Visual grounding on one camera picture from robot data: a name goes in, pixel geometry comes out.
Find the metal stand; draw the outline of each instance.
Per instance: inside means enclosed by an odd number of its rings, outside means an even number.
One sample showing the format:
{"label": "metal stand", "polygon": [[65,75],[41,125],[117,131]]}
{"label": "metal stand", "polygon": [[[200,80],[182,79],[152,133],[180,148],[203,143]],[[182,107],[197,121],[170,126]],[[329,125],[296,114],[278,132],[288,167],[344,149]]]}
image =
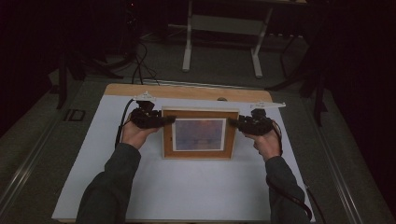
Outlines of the metal stand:
{"label": "metal stand", "polygon": [[262,78],[262,68],[259,60],[259,51],[265,37],[268,22],[273,8],[269,7],[264,21],[241,20],[232,18],[220,18],[212,16],[192,14],[192,0],[189,1],[189,14],[187,18],[187,43],[184,50],[183,72],[190,71],[191,65],[191,32],[192,29],[234,33],[241,35],[258,35],[256,46],[251,49],[251,59],[256,78]]}

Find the cable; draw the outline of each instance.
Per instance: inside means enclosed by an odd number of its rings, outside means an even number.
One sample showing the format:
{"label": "cable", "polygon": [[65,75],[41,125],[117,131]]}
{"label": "cable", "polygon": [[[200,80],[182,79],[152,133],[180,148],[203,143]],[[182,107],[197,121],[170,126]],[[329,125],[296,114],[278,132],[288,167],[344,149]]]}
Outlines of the cable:
{"label": "cable", "polygon": [[319,205],[318,205],[318,202],[317,202],[316,198],[314,197],[314,195],[312,194],[311,190],[309,189],[309,186],[306,185],[306,184],[305,184],[305,189],[306,189],[306,192],[308,193],[309,197],[312,199],[312,201],[314,201],[314,204],[315,204],[315,206],[316,206],[317,209],[318,209],[318,212],[319,212],[320,217],[321,217],[321,219],[322,219],[322,221],[323,221],[323,224],[326,224],[326,219],[324,219],[323,212],[321,211],[321,209],[320,209],[320,207],[319,207]]}
{"label": "cable", "polygon": [[124,120],[125,120],[125,115],[126,115],[126,111],[128,110],[129,105],[130,105],[131,102],[133,102],[133,101],[134,101],[134,99],[131,99],[131,100],[128,101],[128,104],[126,104],[125,109],[124,109],[124,112],[122,113],[121,123],[120,123],[119,129],[118,129],[118,131],[117,131],[117,135],[116,135],[115,147],[119,144],[120,139],[121,139],[122,128],[123,128],[123,126],[127,123],[127,122],[124,122]]}
{"label": "cable", "polygon": [[[136,61],[137,61],[137,67],[136,67],[136,69],[134,70],[134,73],[133,73],[133,75],[132,75],[132,84],[134,84],[134,79],[135,79],[135,76],[136,76],[136,74],[137,74],[137,72],[138,72],[138,73],[139,73],[140,83],[141,83],[142,85],[144,84],[144,83],[143,83],[143,80],[144,80],[144,79],[154,79],[154,80],[157,82],[157,84],[160,86],[160,83],[159,83],[158,80],[156,79],[157,72],[156,72],[155,70],[151,69],[151,68],[148,68],[148,66],[144,63],[144,60],[146,59],[146,57],[147,57],[147,55],[148,55],[148,48],[147,48],[147,46],[146,46],[145,44],[141,43],[141,42],[139,42],[138,44],[140,44],[141,46],[143,46],[143,48],[145,49],[145,53],[144,53],[143,57],[140,57],[140,56],[138,56],[138,55],[136,54],[136,57],[135,57],[135,58],[136,58]],[[141,69],[142,65],[143,65],[144,68],[146,68],[146,71],[149,73],[150,77],[143,77],[143,76],[142,76],[142,69]]]}
{"label": "cable", "polygon": [[282,149],[282,130],[280,129],[279,125],[273,120],[273,130],[275,131],[275,134],[277,136],[277,142],[279,143],[279,148],[280,148],[280,155],[282,156],[283,154],[283,149]]}
{"label": "cable", "polygon": [[[187,31],[187,28],[184,28],[184,29],[181,29],[181,30],[179,30],[179,31],[176,31],[176,32],[174,32],[174,33],[168,35],[167,37],[171,37],[171,36],[174,36],[174,35],[178,35],[178,34],[181,34],[181,33],[185,32],[185,31]],[[153,39],[149,39],[148,37],[151,36],[151,35],[155,35],[155,33],[154,33],[154,32],[151,32],[151,33],[148,33],[148,34],[146,34],[146,35],[142,35],[142,36],[139,37],[139,39],[140,39],[140,40],[143,40],[143,41],[147,41],[147,42],[160,42],[160,41],[163,40],[163,38],[158,37],[158,36],[154,36]]]}
{"label": "cable", "polygon": [[268,178],[268,176],[265,178],[265,181],[267,182],[267,185],[268,185],[271,189],[273,189],[276,193],[278,193],[278,194],[284,196],[285,198],[291,200],[292,202],[294,202],[294,203],[296,203],[297,205],[299,205],[300,207],[302,207],[302,208],[305,210],[306,215],[308,216],[309,220],[312,219],[312,211],[311,211],[311,209],[309,209],[308,206],[306,206],[305,203],[303,203],[302,201],[300,201],[298,198],[296,198],[296,197],[294,197],[294,196],[288,194],[285,190],[280,189],[280,188],[278,188],[277,186],[275,186],[275,185],[270,181],[270,179]]}

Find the picture frame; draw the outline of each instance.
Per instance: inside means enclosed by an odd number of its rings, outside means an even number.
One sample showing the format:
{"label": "picture frame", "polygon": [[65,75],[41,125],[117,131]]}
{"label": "picture frame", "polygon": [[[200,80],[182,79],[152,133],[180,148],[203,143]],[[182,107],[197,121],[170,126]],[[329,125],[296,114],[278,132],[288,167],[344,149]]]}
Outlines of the picture frame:
{"label": "picture frame", "polygon": [[185,160],[230,160],[239,109],[163,106],[163,117],[176,116],[163,127],[163,157]]}

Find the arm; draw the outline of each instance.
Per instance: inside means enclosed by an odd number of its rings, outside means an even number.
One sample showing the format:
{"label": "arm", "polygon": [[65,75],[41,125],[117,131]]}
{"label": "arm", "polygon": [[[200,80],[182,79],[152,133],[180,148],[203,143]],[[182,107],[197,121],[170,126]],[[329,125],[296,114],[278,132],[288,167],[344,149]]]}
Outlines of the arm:
{"label": "arm", "polygon": [[[276,156],[265,163],[268,181],[294,198],[304,201],[303,190],[297,185],[296,178],[285,160]],[[272,223],[309,223],[305,210],[274,189],[269,188]]]}
{"label": "arm", "polygon": [[[303,202],[304,192],[297,185],[291,169],[280,156],[281,150],[275,130],[261,136],[246,133],[244,135],[254,140],[253,146],[262,155],[265,161],[268,181],[276,188],[282,189],[292,197]],[[301,206],[277,193],[272,188],[269,188],[269,196],[271,223],[309,223],[308,216]]]}
{"label": "arm", "polygon": [[121,142],[107,161],[105,170],[85,189],[78,209],[78,224],[125,222],[132,183],[141,158],[138,149],[149,134],[157,131],[141,130],[132,122],[125,123]]}

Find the white table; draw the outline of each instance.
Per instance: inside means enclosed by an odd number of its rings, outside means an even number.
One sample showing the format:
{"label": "white table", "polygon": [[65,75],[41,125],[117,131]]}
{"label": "white table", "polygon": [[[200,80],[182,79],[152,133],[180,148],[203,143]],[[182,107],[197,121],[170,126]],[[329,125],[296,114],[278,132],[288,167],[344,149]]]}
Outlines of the white table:
{"label": "white table", "polygon": [[[103,96],[52,218],[62,222],[75,220],[84,189],[104,170],[114,150],[122,111],[130,99],[131,96],[124,95]],[[249,115],[251,111],[251,103],[244,102],[157,98],[154,104],[154,109],[161,109],[162,105],[183,105],[239,108],[241,115]],[[130,110],[135,107],[137,104],[132,103]],[[282,129],[283,157],[304,189],[279,109],[266,111],[267,116],[277,120]],[[235,222],[270,219],[264,161],[252,147],[252,140],[237,132],[233,157],[229,161],[166,160],[163,159],[162,134],[158,131],[150,135],[140,149],[142,160],[134,178],[126,215],[128,221]],[[311,206],[308,198],[305,202]]]}

